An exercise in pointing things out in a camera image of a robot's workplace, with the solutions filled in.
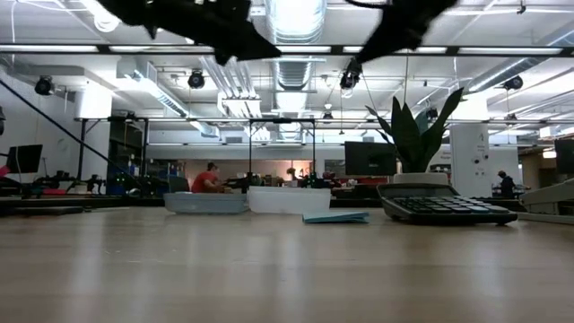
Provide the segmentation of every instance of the computer screen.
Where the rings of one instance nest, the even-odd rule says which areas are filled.
[[[344,158],[346,175],[396,174],[396,152],[390,144],[345,142]]]
[[[28,174],[38,172],[39,161],[42,158],[42,145],[32,144],[10,147],[6,166],[11,173]]]
[[[574,140],[554,141],[556,170],[559,174],[574,174]]]

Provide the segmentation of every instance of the man in red shirt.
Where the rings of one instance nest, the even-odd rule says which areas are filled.
[[[217,184],[219,168],[213,162],[207,164],[207,171],[197,175],[191,186],[192,193],[219,193],[222,187]]]

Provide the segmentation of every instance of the gray plastic tray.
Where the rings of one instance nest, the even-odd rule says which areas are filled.
[[[165,208],[176,214],[240,214],[248,210],[246,194],[191,194],[163,195]]]

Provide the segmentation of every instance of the calculator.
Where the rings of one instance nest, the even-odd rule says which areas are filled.
[[[460,196],[451,186],[386,184],[377,187],[385,213],[393,220],[427,224],[496,223],[516,221],[516,213]]]

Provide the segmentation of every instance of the desk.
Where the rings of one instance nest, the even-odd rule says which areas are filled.
[[[163,208],[0,219],[0,316],[10,323],[574,321],[574,226],[424,227],[370,211],[368,225]]]

